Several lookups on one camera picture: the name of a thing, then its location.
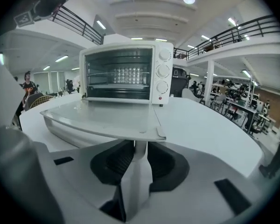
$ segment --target round white table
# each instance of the round white table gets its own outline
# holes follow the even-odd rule
[[[53,135],[47,129],[40,112],[80,99],[80,94],[71,94],[23,113],[20,116],[23,132],[31,140],[45,143],[50,152],[77,148]],[[262,150],[250,136],[224,116],[202,104],[186,98],[170,97],[167,105],[154,106],[154,110],[166,134],[166,142],[214,155],[245,177],[251,176],[263,159]],[[89,135],[93,137],[93,140],[89,140],[89,146],[114,140],[94,134],[88,134],[88,137]]]

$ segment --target brown wall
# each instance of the brown wall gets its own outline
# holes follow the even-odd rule
[[[275,126],[280,126],[280,95],[276,95],[264,90],[255,89],[254,94],[260,94],[260,101],[270,100],[269,116],[276,121]]]

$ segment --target metal railing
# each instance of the metal railing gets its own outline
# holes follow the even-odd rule
[[[280,24],[277,19],[273,15],[259,17],[221,32],[211,37],[209,41],[204,41],[188,50],[186,60],[222,46],[250,40],[251,37],[263,37],[274,33],[280,33]],[[182,49],[174,49],[176,54],[185,52]],[[176,56],[176,58],[185,59],[184,55]]]
[[[78,33],[96,45],[101,45],[104,42],[104,37],[100,33],[64,6],[49,20]]]

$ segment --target yellow wire chair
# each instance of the yellow wire chair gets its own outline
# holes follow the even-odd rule
[[[29,109],[32,109],[42,103],[45,103],[47,101],[49,101],[50,99],[54,98],[54,96],[51,96],[51,95],[44,95],[44,96],[41,96],[39,98],[37,98],[32,104],[31,106],[29,107]]]

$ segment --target white knob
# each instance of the white knob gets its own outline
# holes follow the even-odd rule
[[[168,84],[165,81],[159,81],[156,88],[159,93],[165,93],[168,89]]]
[[[157,75],[159,77],[167,77],[169,75],[169,67],[166,65],[159,65],[157,67]]]
[[[168,49],[162,49],[159,53],[159,57],[161,60],[166,61],[170,58],[171,53]]]

